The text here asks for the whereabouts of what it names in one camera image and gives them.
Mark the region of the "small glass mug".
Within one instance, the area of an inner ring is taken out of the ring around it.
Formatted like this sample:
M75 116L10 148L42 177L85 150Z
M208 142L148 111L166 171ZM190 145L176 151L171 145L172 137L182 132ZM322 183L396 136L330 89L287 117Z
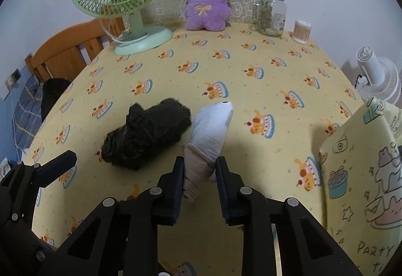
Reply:
M264 26L264 21L261 19L261 4L260 2L255 2L252 9L252 18L257 30L261 30Z

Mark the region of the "blue plaid bedding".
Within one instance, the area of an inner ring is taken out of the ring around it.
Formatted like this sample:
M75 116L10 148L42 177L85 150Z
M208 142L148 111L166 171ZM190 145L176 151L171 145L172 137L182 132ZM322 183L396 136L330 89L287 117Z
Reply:
M14 141L18 151L29 149L42 124L42 98L43 85L36 76L30 76L14 109Z

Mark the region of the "purple plush toy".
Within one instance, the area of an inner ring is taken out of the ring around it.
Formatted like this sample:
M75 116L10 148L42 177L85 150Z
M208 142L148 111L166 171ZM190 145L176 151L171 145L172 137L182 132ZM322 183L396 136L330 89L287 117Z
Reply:
M186 0L185 29L219 32L232 15L230 0Z

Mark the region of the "yellow cake print tablecloth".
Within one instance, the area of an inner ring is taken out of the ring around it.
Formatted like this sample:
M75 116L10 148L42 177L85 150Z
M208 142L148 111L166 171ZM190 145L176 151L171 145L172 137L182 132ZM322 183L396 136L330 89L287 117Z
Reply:
M192 114L229 101L234 114L222 149L231 171L268 198L293 196L325 223L324 189L311 171L320 145L361 100L339 67L314 42L299 45L232 24L224 32L188 32L131 56L105 48L72 82L34 138L27 164L44 164L66 150L77 163L38 193L33 231L58 247L109 196L136 198L172 170L183 145L138 171L104 162L106 135L124 125L132 104L152 107L175 98Z

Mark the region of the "white standing fan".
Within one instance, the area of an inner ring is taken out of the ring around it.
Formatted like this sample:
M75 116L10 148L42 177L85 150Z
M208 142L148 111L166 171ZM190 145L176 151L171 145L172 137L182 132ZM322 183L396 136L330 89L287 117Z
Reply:
M378 56L368 46L356 52L358 74L355 89L364 102L371 99L396 105L401 96L401 79L398 69L389 58Z

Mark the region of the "wall power socket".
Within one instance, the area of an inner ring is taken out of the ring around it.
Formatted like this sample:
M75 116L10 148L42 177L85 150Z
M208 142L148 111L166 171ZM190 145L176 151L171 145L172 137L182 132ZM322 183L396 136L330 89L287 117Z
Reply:
M10 91L21 78L21 72L19 69L16 69L5 81L6 88Z

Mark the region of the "cotton swab container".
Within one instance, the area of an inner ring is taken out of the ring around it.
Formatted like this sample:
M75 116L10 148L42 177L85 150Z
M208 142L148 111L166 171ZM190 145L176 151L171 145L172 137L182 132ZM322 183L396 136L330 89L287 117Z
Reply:
M294 30L292 33L292 39L299 44L307 44L312 25L302 20L296 20L294 23Z

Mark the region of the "glass jar with lid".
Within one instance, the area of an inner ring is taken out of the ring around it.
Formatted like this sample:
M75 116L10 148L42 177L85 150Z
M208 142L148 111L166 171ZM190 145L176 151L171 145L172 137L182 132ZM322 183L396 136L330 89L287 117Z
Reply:
M263 35L280 37L284 31L286 14L285 0L261 0L259 2L259 31Z

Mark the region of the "black cloth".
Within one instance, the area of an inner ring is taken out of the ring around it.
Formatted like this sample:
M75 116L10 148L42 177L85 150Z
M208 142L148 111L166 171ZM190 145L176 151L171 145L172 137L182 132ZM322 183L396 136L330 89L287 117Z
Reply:
M178 143L190 126L190 109L173 98L148 109L135 103L125 124L107 134L101 157L116 167L138 171Z

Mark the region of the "yellow patterned storage box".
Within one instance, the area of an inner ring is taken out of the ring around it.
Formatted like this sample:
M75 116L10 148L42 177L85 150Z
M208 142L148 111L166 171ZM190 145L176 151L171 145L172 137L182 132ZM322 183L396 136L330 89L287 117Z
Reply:
M326 227L363 275L401 242L401 109L371 99L319 151Z

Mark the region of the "white and beige sock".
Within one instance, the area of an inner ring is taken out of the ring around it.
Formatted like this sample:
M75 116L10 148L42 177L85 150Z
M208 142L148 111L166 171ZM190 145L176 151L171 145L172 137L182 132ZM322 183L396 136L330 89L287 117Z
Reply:
M183 148L183 196L189 202L199 197L214 173L233 113L231 102L219 102L200 109L193 120L190 142Z

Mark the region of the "black garment on chair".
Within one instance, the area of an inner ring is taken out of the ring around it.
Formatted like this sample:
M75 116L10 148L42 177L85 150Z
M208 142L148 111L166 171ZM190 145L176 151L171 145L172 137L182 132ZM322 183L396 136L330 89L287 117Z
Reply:
M63 78L51 78L43 84L41 100L41 121L43 122L61 95L67 90L71 82Z

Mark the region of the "wooden chair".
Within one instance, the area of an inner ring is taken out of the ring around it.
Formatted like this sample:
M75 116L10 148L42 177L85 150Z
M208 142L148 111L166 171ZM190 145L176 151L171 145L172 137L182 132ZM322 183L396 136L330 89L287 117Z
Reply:
M86 51L92 63L105 48L104 42L123 32L123 20L110 22L110 35L104 30L107 21L94 19L76 24L57 33L46 41L34 55L25 58L29 72L41 82L62 78L73 81L89 64L82 51Z

